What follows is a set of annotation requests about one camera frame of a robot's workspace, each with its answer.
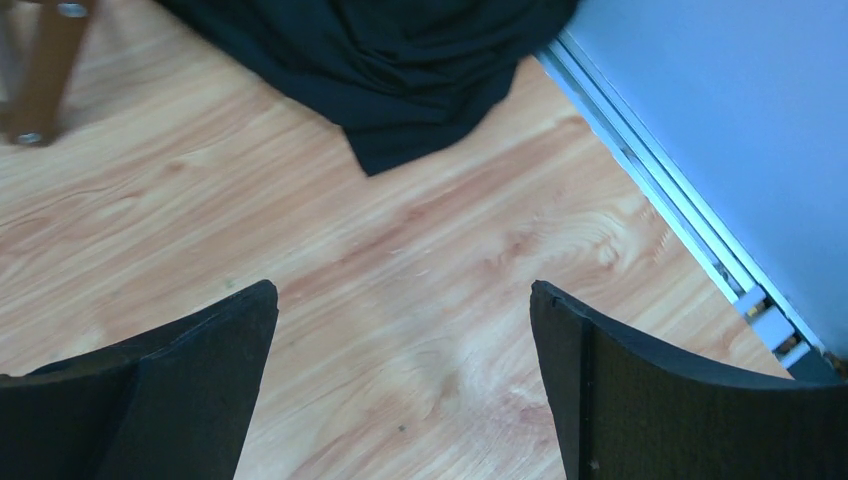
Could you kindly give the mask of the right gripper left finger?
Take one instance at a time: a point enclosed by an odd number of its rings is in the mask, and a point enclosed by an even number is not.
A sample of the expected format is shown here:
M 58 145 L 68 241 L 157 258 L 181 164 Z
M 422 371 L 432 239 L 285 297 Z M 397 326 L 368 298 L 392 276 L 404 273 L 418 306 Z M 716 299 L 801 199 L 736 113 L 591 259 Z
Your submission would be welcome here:
M 278 318 L 259 281 L 187 317 L 1 379 L 5 479 L 230 479 Z

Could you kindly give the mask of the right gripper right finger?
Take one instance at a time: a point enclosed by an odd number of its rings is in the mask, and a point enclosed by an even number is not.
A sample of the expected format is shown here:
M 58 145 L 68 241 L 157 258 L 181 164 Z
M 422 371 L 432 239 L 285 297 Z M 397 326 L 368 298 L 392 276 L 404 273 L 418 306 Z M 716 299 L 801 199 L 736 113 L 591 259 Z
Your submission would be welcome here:
M 546 281 L 530 322 L 570 479 L 843 479 L 847 388 L 726 365 Z

